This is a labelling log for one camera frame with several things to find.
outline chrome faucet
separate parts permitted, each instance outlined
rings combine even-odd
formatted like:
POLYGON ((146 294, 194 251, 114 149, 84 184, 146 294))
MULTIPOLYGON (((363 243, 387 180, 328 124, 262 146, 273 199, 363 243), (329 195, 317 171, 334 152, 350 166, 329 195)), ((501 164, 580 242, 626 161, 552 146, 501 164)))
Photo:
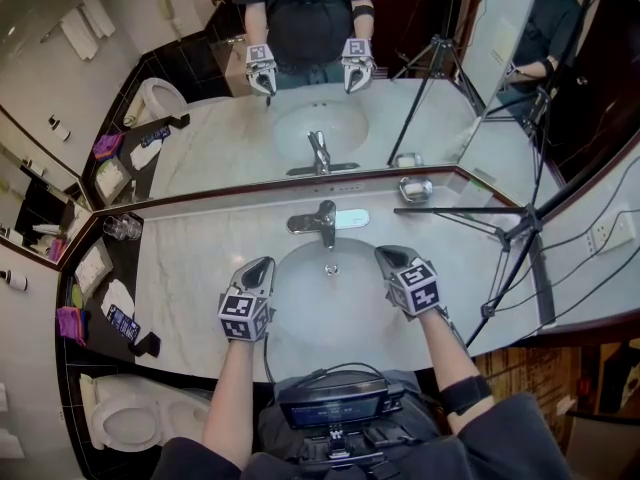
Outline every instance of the chrome faucet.
POLYGON ((322 201, 317 213, 294 215, 287 221, 287 229, 294 235, 320 233, 324 246, 333 249, 336 243, 336 204, 322 201))
POLYGON ((331 155, 327 149, 327 143, 324 141, 324 133, 319 130, 317 132, 309 132, 307 137, 313 148, 316 174, 331 174, 331 155))

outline bathroom mirror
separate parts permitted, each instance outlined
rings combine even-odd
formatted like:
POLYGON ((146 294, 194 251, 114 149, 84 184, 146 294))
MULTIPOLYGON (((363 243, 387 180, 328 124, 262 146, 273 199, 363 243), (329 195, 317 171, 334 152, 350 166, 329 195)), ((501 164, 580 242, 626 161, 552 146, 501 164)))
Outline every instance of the bathroom mirror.
MULTIPOLYGON (((599 121, 611 110, 612 102, 619 100, 625 92, 621 85, 614 88, 615 84, 605 83, 608 87, 603 94, 599 83, 606 77, 605 59, 613 51, 613 48, 607 48, 607 54, 602 48, 603 37, 609 35, 605 29, 611 26, 611 16, 607 16, 607 10, 601 10, 600 6, 603 2, 609 6, 609 1, 590 0, 577 45, 570 49, 566 66, 551 91, 550 109, 532 113, 538 99, 537 88, 545 87, 553 76, 553 69, 570 43, 583 3, 583 0, 534 0, 517 47, 507 58, 507 70, 501 76, 497 94, 491 99, 482 122, 476 123, 473 138, 469 134, 466 141, 459 143, 456 156, 463 167, 521 204, 531 201, 535 190, 547 116, 551 118, 538 204, 554 195, 592 158, 583 156, 579 165, 573 165, 572 171, 562 167, 567 157, 579 154, 604 128, 603 123, 589 123, 588 127, 582 128, 579 123, 599 121), (581 100, 585 104, 583 109, 579 109, 581 100), (593 119, 585 112, 589 107, 595 113, 593 119), (529 121, 532 117, 538 123, 533 129, 529 121)), ((622 39, 622 51, 625 52, 622 55, 627 58, 621 59, 621 65, 629 72, 633 55, 624 42, 622 39)))
POLYGON ((91 216, 78 182, 0 113, 0 236, 57 263, 91 216))
MULTIPOLYGON (((322 83, 269 99, 251 94, 246 6, 234 0, 0 0, 0 104, 81 177, 96 209, 458 163, 532 1, 373 0, 368 89, 322 83), (437 34, 453 38, 446 55, 426 48, 437 34)), ((478 145, 491 162, 531 163, 526 148, 499 158, 478 145)))

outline black shirt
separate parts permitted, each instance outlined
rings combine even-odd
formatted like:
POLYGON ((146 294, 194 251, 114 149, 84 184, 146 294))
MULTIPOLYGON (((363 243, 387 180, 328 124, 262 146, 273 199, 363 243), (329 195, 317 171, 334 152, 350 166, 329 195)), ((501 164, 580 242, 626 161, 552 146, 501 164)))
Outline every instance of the black shirt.
MULTIPOLYGON (((441 437, 395 461, 398 480, 571 478, 535 398, 520 394, 503 400, 469 423, 457 437, 441 437)), ((228 460, 184 438, 162 450, 152 480, 285 480, 304 478, 297 466, 257 454, 241 472, 228 460)), ((325 480, 366 480, 356 467, 331 471, 325 480)))
POLYGON ((284 0, 235 0, 237 4, 265 2, 267 43, 278 64, 305 69, 328 64, 342 54, 353 35, 351 0, 290 3, 284 0))
MULTIPOLYGON (((560 60, 579 12, 577 0, 535 0, 513 63, 524 66, 549 55, 560 60)), ((575 48, 568 57, 568 65, 573 63, 574 56, 575 48)))

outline toilet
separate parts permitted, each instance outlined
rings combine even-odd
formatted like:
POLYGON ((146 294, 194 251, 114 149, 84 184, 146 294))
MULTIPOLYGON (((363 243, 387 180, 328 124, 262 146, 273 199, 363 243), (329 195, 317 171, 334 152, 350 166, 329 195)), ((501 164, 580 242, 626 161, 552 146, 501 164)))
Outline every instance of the toilet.
POLYGON ((80 377, 91 443, 140 452, 174 437, 200 442, 209 401, 136 375, 80 377))
POLYGON ((174 85, 162 78, 147 78, 140 84, 125 114, 123 124, 133 128, 169 116, 180 117, 193 109, 228 99, 230 98, 208 98, 187 104, 184 96, 174 85))

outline tripod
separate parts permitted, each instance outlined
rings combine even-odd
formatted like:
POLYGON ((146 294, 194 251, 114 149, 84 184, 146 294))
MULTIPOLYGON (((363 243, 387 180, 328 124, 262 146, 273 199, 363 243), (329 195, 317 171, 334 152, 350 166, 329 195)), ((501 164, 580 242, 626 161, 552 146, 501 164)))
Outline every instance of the tripod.
POLYGON ((446 78, 446 74, 443 70, 444 61, 447 55, 450 55, 453 59, 458 72, 460 73, 460 83, 461 90, 467 100, 471 103, 471 107, 473 108, 476 116, 479 116, 484 110, 484 104, 480 101, 477 96, 475 90, 473 89, 473 84, 467 77, 466 73, 462 69, 462 62, 460 61, 460 57, 455 50, 455 43, 453 39, 445 39, 440 35, 435 35, 431 38, 431 43, 424 50, 422 50, 418 55, 416 55, 413 59, 411 59, 392 79, 391 81, 396 81, 403 73, 407 70, 411 69, 413 65, 416 64, 420 59, 422 59, 427 53, 433 50, 433 57, 431 58, 431 63, 429 64, 429 68, 425 76, 420 83, 420 88, 418 89, 418 93, 416 94, 415 99, 413 100, 413 104, 411 105, 411 109, 409 110, 409 115, 404 122, 402 130, 400 131, 400 136, 396 140, 395 145, 393 146, 393 150, 391 151, 391 155, 389 155, 389 159, 387 160, 387 165, 391 167, 393 165, 393 160, 398 153, 398 149, 400 148, 400 144, 404 140, 404 136, 409 129, 409 125, 413 120, 415 112, 420 105, 420 100, 422 99, 422 95, 424 94, 424 90, 427 87, 427 83, 431 78, 434 79, 442 79, 446 78))

